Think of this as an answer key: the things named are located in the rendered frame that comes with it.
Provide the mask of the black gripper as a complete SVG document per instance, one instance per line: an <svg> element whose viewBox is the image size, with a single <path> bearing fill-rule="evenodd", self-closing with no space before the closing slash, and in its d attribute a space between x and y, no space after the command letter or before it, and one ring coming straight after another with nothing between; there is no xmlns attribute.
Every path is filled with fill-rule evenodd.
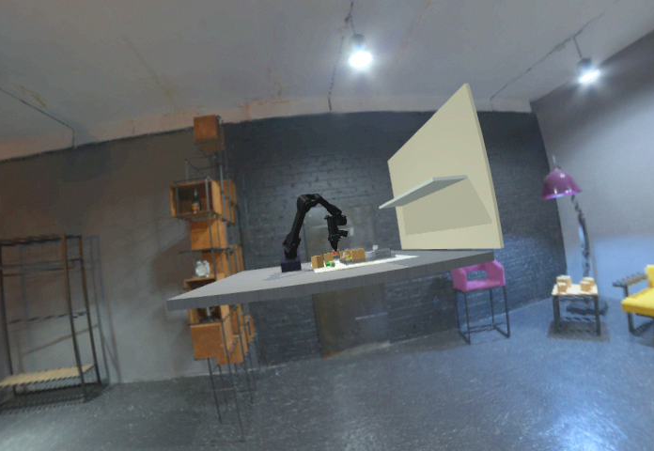
<svg viewBox="0 0 654 451"><path fill-rule="evenodd" d="M328 241L332 245L333 249L337 252L337 243L341 239L340 235L337 234L337 225L328 226L329 237Z"/></svg>

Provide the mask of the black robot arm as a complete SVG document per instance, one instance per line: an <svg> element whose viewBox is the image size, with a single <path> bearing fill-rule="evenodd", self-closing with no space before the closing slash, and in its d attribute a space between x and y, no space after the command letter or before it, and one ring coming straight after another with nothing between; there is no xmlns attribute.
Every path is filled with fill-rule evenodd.
<svg viewBox="0 0 654 451"><path fill-rule="evenodd" d="M314 201L311 201L314 200ZM341 215L341 210L335 205L327 202L320 194L302 194L297 198L297 213L291 231L287 234L282 246L284 247L285 260L296 260L297 248L301 238L299 233L304 221L305 214L320 203L333 216L326 215L328 226L344 226L347 223L346 215Z"/></svg>

